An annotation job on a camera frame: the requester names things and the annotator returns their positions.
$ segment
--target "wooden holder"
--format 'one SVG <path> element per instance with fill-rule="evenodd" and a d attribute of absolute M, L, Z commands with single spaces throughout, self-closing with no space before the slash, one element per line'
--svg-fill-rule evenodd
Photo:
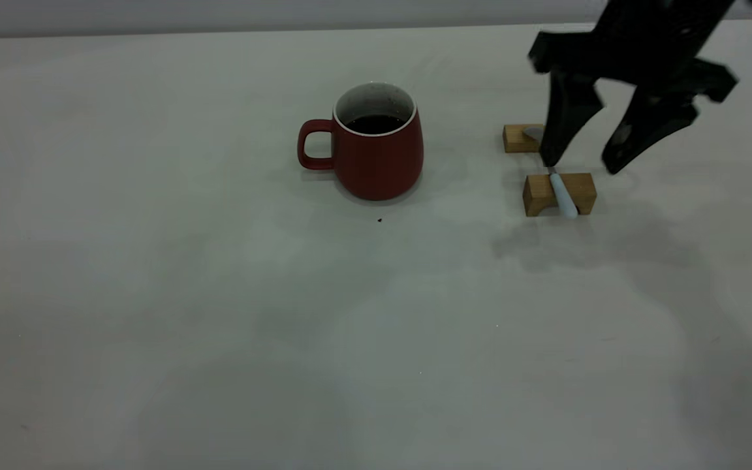
<path fill-rule="evenodd" d="M 504 151 L 507 153 L 538 153 L 538 140 L 524 134 L 528 127 L 544 128 L 543 124 L 519 124 L 504 126 Z"/>
<path fill-rule="evenodd" d="M 576 209 L 579 209 L 579 214 L 590 214 L 597 200 L 597 188 L 593 185 L 591 173 L 560 173 L 559 176 L 561 176 L 561 181 L 565 182 L 567 192 L 571 194 L 571 199 Z M 528 217 L 536 217 L 544 208 L 555 208 L 558 205 L 550 175 L 527 177 L 524 183 L 524 210 Z"/>

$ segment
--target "white wall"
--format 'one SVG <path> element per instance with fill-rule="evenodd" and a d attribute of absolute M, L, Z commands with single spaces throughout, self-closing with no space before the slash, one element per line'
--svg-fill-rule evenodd
<path fill-rule="evenodd" d="M 0 0 L 0 36 L 592 21 L 606 0 Z M 737 3 L 733 15 L 749 9 Z"/>

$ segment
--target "mug rim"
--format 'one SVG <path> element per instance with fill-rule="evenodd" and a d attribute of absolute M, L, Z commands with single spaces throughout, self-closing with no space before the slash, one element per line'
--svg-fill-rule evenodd
<path fill-rule="evenodd" d="M 404 128 L 408 127 L 411 124 L 411 122 L 417 117 L 417 101 L 416 101 L 416 99 L 414 99 L 414 97 L 411 96 L 411 93 L 406 92 L 405 89 L 403 89 L 401 86 L 397 86 L 397 84 L 392 84 L 392 83 L 389 83 L 389 82 L 375 82 L 375 81 L 370 81 L 370 82 L 367 82 L 367 83 L 358 84 L 357 86 L 354 86 L 351 89 L 348 89 L 346 92 L 341 93 L 341 97 L 343 97 L 344 95 L 347 94 L 347 92 L 350 92 L 353 89 L 357 89 L 360 86 L 366 86 L 366 84 L 385 84 L 386 86 L 392 86 L 395 89 L 398 89 L 400 92 L 405 93 L 406 96 L 408 96 L 411 99 L 411 104 L 414 105 L 414 110 L 411 111 L 411 116 L 408 118 L 408 120 L 406 120 L 405 124 L 400 125 L 398 128 L 394 129 L 393 131 L 385 132 L 384 134 L 362 134 L 361 132 L 356 132 L 356 131 L 350 129 L 349 127 L 347 127 L 346 125 L 344 125 L 344 123 L 341 122 L 340 119 L 338 119 L 338 102 L 341 101 L 341 98 L 338 98 L 338 101 L 336 101 L 335 105 L 332 107 L 332 120 L 334 120 L 336 122 L 336 124 L 340 125 L 341 128 L 344 131 L 347 131 L 350 134 L 354 134 L 355 136 L 361 136 L 361 137 L 386 137 L 386 136 L 392 136 L 392 134 L 396 134 L 397 132 L 400 132 Z"/>

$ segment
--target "mug handle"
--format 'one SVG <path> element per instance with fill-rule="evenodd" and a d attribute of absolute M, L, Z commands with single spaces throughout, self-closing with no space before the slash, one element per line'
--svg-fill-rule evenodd
<path fill-rule="evenodd" d="M 331 170 L 332 158 L 312 158 L 304 152 L 307 136 L 313 132 L 332 132 L 332 120 L 312 119 L 301 126 L 301 133 L 298 135 L 298 161 L 308 170 Z"/>

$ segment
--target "coffee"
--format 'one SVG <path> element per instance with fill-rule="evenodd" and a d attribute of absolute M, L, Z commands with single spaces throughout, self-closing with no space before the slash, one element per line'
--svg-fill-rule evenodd
<path fill-rule="evenodd" d="M 404 124 L 405 121 L 394 116 L 364 116 L 350 121 L 347 128 L 359 134 L 387 134 Z"/>

